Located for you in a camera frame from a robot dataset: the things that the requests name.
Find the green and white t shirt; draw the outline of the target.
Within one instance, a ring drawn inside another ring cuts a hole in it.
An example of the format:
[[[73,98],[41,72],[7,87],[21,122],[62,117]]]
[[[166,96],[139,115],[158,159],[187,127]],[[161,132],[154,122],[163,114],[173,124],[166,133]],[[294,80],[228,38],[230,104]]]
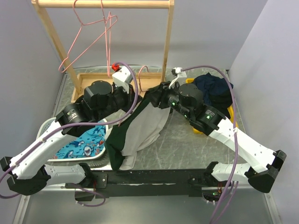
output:
[[[130,170],[134,167],[137,152],[158,139],[170,110],[169,107],[154,107],[148,99],[143,99],[120,125],[109,128],[104,146],[112,170]]]

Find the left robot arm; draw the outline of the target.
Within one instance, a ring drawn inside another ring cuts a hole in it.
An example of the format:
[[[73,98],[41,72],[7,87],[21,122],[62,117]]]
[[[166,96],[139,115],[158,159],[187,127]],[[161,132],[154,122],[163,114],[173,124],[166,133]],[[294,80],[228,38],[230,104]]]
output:
[[[89,187],[94,175],[86,163],[74,166],[50,166],[46,162],[62,147],[84,132],[101,126],[102,119],[119,111],[128,116],[138,100],[138,82],[95,81],[84,94],[67,105],[51,123],[47,131],[23,152],[14,157],[3,157],[0,165],[4,174],[10,174],[7,185],[15,195],[29,196],[49,185],[72,183]]]

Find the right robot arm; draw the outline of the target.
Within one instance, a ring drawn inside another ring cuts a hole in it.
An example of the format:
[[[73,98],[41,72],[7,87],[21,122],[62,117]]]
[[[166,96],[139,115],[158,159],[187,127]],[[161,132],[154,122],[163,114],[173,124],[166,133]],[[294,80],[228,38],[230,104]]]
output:
[[[286,160],[285,152],[263,146],[235,127],[219,110],[204,104],[203,93],[194,84],[172,87],[170,82],[162,82],[146,91],[144,96],[154,107],[170,107],[177,111],[194,129],[221,142],[245,160],[236,165],[211,162],[204,175],[208,185],[247,182],[260,192],[270,192]]]

